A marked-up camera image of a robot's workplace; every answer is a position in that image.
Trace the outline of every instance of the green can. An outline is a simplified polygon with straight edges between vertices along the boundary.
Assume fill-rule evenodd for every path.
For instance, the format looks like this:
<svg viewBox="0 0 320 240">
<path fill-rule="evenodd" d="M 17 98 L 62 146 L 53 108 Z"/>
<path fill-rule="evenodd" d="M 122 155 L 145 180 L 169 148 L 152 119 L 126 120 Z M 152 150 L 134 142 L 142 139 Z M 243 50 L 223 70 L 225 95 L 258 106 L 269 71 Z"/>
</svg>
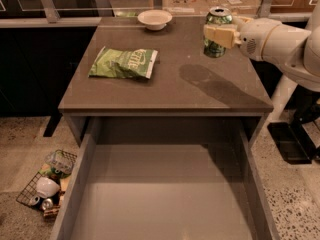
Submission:
<svg viewBox="0 0 320 240">
<path fill-rule="evenodd" d="M 223 7 L 212 7 L 207 14 L 206 24 L 230 24 L 232 22 L 231 11 Z M 226 48 L 204 38 L 204 54 L 211 58 L 219 58 L 226 52 Z"/>
</svg>

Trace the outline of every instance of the white object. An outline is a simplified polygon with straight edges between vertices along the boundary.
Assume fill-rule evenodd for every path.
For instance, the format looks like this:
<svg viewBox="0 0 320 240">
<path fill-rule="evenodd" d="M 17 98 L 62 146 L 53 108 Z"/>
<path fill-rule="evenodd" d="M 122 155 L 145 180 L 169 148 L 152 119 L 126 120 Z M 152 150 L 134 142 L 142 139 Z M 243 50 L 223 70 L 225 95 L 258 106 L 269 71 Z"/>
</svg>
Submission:
<svg viewBox="0 0 320 240">
<path fill-rule="evenodd" d="M 36 191 L 38 196 L 48 198 L 54 196 L 60 190 L 60 186 L 53 180 L 41 177 L 37 181 Z"/>
<path fill-rule="evenodd" d="M 235 43 L 240 44 L 236 32 L 237 26 L 233 24 L 206 24 L 203 29 L 205 38 L 215 40 L 215 42 L 225 48 L 231 49 Z"/>
<path fill-rule="evenodd" d="M 161 30 L 172 20 L 172 15 L 163 10 L 148 10 L 140 13 L 138 20 L 149 30 Z"/>
<path fill-rule="evenodd" d="M 320 1 L 306 29 L 284 25 L 281 21 L 267 18 L 245 21 L 240 17 L 233 17 L 233 24 L 238 26 L 237 31 L 232 33 L 233 38 L 239 40 L 232 41 L 232 46 L 235 43 L 240 44 L 240 50 L 245 56 L 274 64 L 283 73 L 272 96 L 274 111 L 268 118 L 269 122 L 280 120 L 280 115 L 297 85 L 320 92 L 319 15 Z M 218 38 L 215 34 L 208 36 Z"/>
</svg>

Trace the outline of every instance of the drawer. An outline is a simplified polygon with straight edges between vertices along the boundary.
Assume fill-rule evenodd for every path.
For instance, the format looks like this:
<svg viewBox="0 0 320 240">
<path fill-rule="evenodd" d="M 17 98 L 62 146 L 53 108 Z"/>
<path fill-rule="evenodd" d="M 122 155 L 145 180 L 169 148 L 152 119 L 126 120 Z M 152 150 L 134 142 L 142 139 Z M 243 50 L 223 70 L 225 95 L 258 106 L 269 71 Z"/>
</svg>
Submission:
<svg viewBox="0 0 320 240">
<path fill-rule="evenodd" d="M 232 118 L 91 118 L 51 239 L 272 239 L 245 136 Z"/>
</svg>

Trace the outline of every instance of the floor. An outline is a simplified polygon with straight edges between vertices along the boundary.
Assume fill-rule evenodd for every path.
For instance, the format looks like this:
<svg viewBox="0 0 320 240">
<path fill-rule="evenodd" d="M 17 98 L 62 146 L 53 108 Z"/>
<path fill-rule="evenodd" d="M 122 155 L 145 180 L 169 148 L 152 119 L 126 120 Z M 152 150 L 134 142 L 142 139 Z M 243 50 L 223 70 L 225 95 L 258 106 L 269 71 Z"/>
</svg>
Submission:
<svg viewBox="0 0 320 240">
<path fill-rule="evenodd" d="M 56 149 L 77 153 L 78 147 L 63 118 L 51 138 L 42 137 L 48 120 L 0 118 L 1 240 L 50 236 L 54 222 L 44 220 L 41 212 L 15 200 L 42 166 L 45 155 Z M 320 164 L 284 162 L 266 128 L 261 130 L 252 154 L 279 239 L 320 239 Z"/>
</svg>

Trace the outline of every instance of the small bowl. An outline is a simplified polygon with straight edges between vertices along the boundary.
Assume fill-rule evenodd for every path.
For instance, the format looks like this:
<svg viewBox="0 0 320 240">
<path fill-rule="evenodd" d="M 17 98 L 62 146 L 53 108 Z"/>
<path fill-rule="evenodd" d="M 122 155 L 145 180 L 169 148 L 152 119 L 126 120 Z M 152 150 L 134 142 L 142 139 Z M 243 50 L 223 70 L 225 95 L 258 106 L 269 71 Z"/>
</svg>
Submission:
<svg viewBox="0 0 320 240">
<path fill-rule="evenodd" d="M 140 13 L 138 20 L 144 24 L 147 29 L 158 31 L 163 29 L 167 23 L 172 20 L 172 15 L 163 10 L 148 10 Z"/>
<path fill-rule="evenodd" d="M 59 190 L 60 186 L 49 178 L 41 177 L 37 181 L 36 191 L 42 198 L 54 196 Z"/>
</svg>

